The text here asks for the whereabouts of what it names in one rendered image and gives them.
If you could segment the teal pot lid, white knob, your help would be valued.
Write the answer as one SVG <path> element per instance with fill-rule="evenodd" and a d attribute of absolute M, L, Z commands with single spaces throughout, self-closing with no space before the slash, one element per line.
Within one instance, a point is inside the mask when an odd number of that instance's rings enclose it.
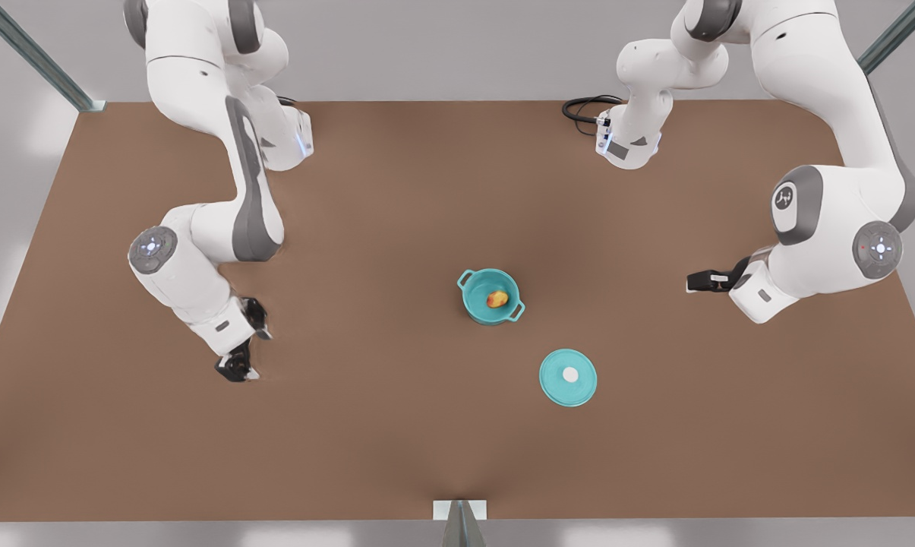
<path fill-rule="evenodd" d="M 541 390 L 555 404 L 579 407 L 589 402 L 598 387 L 592 360 L 574 349 L 548 353 L 539 369 Z"/>

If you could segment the silver frame post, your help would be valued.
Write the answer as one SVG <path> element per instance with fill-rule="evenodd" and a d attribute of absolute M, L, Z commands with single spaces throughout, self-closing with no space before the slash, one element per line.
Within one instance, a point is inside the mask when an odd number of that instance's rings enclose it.
<path fill-rule="evenodd" d="M 79 113 L 99 113 L 106 110 L 106 101 L 93 100 L 2 6 L 0 37 Z"/>
<path fill-rule="evenodd" d="M 446 521 L 442 547 L 486 547 L 479 529 L 486 519 L 486 501 L 433 501 L 433 520 Z"/>
<path fill-rule="evenodd" d="M 915 0 L 889 24 L 857 59 L 866 76 L 881 65 L 915 31 Z"/>

